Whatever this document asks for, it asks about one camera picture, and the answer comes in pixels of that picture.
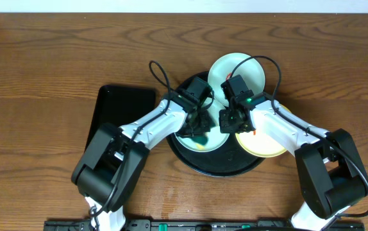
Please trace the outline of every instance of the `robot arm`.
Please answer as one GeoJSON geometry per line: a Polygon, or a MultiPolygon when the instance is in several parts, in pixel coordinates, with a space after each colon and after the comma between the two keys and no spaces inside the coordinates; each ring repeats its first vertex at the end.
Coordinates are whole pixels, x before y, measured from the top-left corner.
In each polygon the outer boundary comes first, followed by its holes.
{"type": "Polygon", "coordinates": [[[211,91],[205,81],[195,78],[187,89],[166,94],[139,120],[119,128],[103,124],[98,129],[72,174],[72,182],[86,197],[90,209],[100,210],[109,200],[102,213],[92,219],[93,228],[110,231],[123,227],[126,219],[122,205],[132,194],[149,151],[162,139],[174,132],[188,135],[192,131],[188,127],[209,132],[210,127],[203,126],[200,108],[211,91]]]}
{"type": "Polygon", "coordinates": [[[337,214],[368,195],[353,166],[325,143],[325,140],[329,140],[338,144],[360,166],[360,171],[368,181],[355,143],[346,131],[341,129],[331,133],[314,127],[286,111],[276,100],[274,107],[278,111],[275,112],[271,96],[264,92],[254,96],[239,75],[230,78],[221,87],[230,102],[228,109],[220,111],[222,133],[257,129],[272,137],[295,156],[305,203],[291,219],[294,227],[322,230],[337,214]],[[310,128],[319,138],[296,125],[310,128]],[[339,166],[328,172],[324,165],[328,161],[338,161],[339,166]]]}

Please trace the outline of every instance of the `white wall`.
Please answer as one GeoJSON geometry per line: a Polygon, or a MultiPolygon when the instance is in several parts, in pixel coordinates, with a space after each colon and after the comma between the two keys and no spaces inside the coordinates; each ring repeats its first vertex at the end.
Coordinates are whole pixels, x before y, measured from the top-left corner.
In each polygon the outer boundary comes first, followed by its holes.
{"type": "Polygon", "coordinates": [[[368,13],[368,0],[0,0],[0,12],[368,13]]]}

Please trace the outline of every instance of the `stacked plates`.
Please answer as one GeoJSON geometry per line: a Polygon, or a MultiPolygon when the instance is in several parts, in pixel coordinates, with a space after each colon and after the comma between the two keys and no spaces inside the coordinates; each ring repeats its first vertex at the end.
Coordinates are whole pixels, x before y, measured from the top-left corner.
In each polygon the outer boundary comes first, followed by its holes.
{"type": "MultiPolygon", "coordinates": [[[[208,109],[215,126],[206,133],[205,144],[191,138],[170,135],[167,140],[173,152],[192,169],[211,176],[234,176],[245,173],[259,165],[263,157],[275,157],[286,150],[268,135],[260,132],[222,134],[219,128],[219,111],[228,107],[221,84],[228,79],[234,67],[249,55],[232,53],[218,59],[210,71],[194,75],[178,88],[188,87],[196,76],[208,81],[214,90],[214,101],[208,109]]],[[[242,64],[234,73],[241,74],[246,85],[254,94],[261,93],[265,87],[265,74],[261,65],[251,59],[242,64]]],[[[205,105],[211,102],[206,99],[205,105]]]]}

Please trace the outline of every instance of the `green connector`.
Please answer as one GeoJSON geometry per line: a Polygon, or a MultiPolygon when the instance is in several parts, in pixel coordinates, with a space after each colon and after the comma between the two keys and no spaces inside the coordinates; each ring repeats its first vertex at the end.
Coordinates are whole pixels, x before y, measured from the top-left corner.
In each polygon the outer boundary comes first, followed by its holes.
{"type": "Polygon", "coordinates": [[[158,226],[158,231],[167,231],[167,224],[160,224],[158,226]]]}

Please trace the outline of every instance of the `black clamp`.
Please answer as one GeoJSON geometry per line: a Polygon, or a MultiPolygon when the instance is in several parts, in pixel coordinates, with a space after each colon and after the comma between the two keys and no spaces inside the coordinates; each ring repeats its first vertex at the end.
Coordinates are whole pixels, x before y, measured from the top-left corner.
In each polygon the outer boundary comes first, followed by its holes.
{"type": "Polygon", "coordinates": [[[183,107],[187,118],[183,127],[176,133],[180,137],[193,137],[209,132],[213,121],[201,107],[212,92],[211,86],[199,77],[195,77],[186,89],[172,92],[171,101],[183,107]]]}
{"type": "Polygon", "coordinates": [[[239,74],[222,83],[221,88],[229,101],[229,108],[219,113],[221,133],[255,131],[249,112],[258,104],[271,100],[271,96],[265,92],[254,95],[239,74]]]}
{"type": "Polygon", "coordinates": [[[122,174],[105,212],[116,211],[127,201],[146,163],[149,150],[141,142],[133,142],[123,172],[118,171],[130,144],[130,138],[123,135],[120,128],[110,123],[103,124],[73,171],[71,181],[77,185],[80,194],[91,197],[101,205],[109,197],[117,175],[122,174]]]}
{"type": "MultiPolygon", "coordinates": [[[[329,133],[326,137],[344,150],[360,166],[362,174],[368,177],[362,164],[352,136],[343,129],[329,133]]],[[[330,150],[330,147],[318,141],[314,144],[304,144],[295,151],[301,194],[314,212],[323,219],[334,216],[340,209],[366,197],[367,190],[359,174],[351,164],[330,150]],[[339,166],[327,171],[323,159],[338,161],[339,166]]]]}

